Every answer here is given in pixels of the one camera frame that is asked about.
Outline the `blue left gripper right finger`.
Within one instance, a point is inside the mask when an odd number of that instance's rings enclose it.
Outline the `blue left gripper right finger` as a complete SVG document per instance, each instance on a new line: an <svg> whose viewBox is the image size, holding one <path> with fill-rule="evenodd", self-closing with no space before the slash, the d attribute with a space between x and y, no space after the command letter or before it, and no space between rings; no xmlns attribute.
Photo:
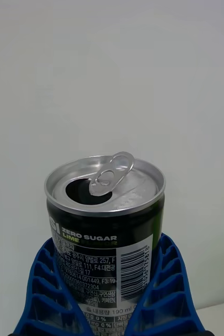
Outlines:
<svg viewBox="0 0 224 336"><path fill-rule="evenodd" d="M196 335L203 327L190 292L182 255L162 234L155 275L126 327L126 335Z"/></svg>

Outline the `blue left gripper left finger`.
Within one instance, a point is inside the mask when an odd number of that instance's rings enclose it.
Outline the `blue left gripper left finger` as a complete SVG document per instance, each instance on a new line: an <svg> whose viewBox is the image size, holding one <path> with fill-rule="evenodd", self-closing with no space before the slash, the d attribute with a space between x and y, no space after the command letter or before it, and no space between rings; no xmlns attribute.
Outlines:
<svg viewBox="0 0 224 336"><path fill-rule="evenodd" d="M91 335L86 318L59 276L51 238L34 259L24 310L12 335Z"/></svg>

